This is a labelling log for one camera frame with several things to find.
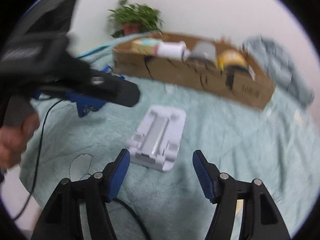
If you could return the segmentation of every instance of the potted plant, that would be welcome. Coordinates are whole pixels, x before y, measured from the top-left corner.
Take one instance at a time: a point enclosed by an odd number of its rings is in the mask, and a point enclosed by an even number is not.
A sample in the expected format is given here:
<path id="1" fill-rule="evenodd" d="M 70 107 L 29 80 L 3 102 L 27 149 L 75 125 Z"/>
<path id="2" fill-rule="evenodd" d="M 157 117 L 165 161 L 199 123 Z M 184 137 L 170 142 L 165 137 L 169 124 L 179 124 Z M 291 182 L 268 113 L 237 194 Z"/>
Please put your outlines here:
<path id="1" fill-rule="evenodd" d="M 159 18 L 160 11 L 146 4 L 128 4 L 128 0 L 119 0 L 119 7 L 109 11 L 112 14 L 108 17 L 119 29 L 111 35 L 114 38 L 133 33 L 160 31 L 163 23 Z"/>

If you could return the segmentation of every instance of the finger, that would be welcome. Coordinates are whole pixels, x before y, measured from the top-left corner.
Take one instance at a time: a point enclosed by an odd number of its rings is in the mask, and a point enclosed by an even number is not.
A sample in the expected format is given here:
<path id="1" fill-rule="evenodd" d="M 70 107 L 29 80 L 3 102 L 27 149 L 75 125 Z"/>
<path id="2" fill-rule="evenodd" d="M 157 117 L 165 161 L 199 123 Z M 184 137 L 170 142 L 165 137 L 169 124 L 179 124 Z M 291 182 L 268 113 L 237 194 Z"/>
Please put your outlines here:
<path id="1" fill-rule="evenodd" d="M 22 143 L 25 142 L 21 127 L 3 126 L 0 129 L 0 142 L 12 151 L 17 151 Z"/>
<path id="2" fill-rule="evenodd" d="M 23 123 L 23 134 L 30 140 L 35 130 L 39 128 L 40 121 L 37 113 L 29 115 Z"/>
<path id="3" fill-rule="evenodd" d="M 4 169 L 12 168 L 21 161 L 21 154 L 14 154 L 4 145 L 0 145 L 0 167 Z"/>

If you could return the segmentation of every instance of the human hand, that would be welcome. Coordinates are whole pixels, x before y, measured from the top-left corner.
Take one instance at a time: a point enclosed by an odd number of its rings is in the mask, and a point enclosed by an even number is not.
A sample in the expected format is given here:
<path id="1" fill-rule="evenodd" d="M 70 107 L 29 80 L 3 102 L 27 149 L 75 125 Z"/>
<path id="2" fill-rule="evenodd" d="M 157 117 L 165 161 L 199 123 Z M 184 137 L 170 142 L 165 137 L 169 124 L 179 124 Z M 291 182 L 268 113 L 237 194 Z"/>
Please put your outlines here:
<path id="1" fill-rule="evenodd" d="M 29 115 L 19 127 L 0 128 L 0 167 L 8 169 L 21 161 L 21 154 L 27 148 L 27 142 L 39 128 L 37 113 Z"/>

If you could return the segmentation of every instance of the blue gripper pad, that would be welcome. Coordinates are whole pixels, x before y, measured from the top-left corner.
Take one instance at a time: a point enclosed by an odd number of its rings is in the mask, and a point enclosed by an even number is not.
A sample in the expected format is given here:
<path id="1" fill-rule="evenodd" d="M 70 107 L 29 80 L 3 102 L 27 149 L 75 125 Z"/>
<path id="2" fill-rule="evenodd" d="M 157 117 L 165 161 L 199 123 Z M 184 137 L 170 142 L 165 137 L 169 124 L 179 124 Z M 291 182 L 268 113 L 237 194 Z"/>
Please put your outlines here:
<path id="1" fill-rule="evenodd" d="M 109 202 L 111 202 L 112 199 L 118 195 L 120 187 L 124 180 L 124 177 L 127 174 L 129 164 L 130 164 L 130 153 L 126 149 L 124 152 L 124 155 L 118 162 L 118 165 L 115 171 L 113 172 L 113 174 L 111 175 L 111 178 L 109 181 L 108 195 L 107 195 L 107 200 Z"/>
<path id="2" fill-rule="evenodd" d="M 215 199 L 213 182 L 205 168 L 205 164 L 201 161 L 197 151 L 193 153 L 192 163 L 193 163 L 193 168 L 196 171 L 200 185 L 202 187 L 204 196 L 212 202 Z"/>

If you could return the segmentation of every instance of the light green cloth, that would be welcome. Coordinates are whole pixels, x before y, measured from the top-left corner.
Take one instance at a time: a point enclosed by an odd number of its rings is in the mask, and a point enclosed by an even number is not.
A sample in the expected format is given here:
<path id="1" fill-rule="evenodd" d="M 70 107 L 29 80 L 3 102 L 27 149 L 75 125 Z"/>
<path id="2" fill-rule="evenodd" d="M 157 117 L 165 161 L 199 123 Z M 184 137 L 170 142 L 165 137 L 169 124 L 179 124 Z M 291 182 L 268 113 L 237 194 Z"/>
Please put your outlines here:
<path id="1" fill-rule="evenodd" d="M 111 48 L 85 59 L 97 69 L 106 64 L 112 66 Z M 215 205 L 204 197 L 194 172 L 192 154 L 196 149 L 235 179 L 251 182 L 260 178 L 291 235 L 298 229 L 318 194 L 320 139 L 309 115 L 286 91 L 277 87 L 266 109 L 260 112 L 193 89 L 134 77 L 126 79 L 137 83 L 141 91 L 140 102 L 134 108 L 108 103 L 100 111 L 79 118 L 74 103 L 62 102 L 50 112 L 34 192 L 41 207 L 62 178 L 77 180 L 87 172 L 102 171 L 115 160 L 148 107 L 160 104 L 187 113 L 175 166 L 163 173 L 131 163 L 118 195 L 142 218 L 153 240 L 205 238 Z M 55 101 L 34 102 L 41 120 Z M 20 179 L 28 190 L 40 132 L 28 144 L 21 164 Z M 134 218 L 122 206 L 108 204 L 108 211 L 118 239 L 144 239 Z M 239 232 L 240 224 L 239 214 L 235 232 Z M 84 222 L 83 227 L 88 239 Z M 232 239 L 237 239 L 235 232 Z"/>

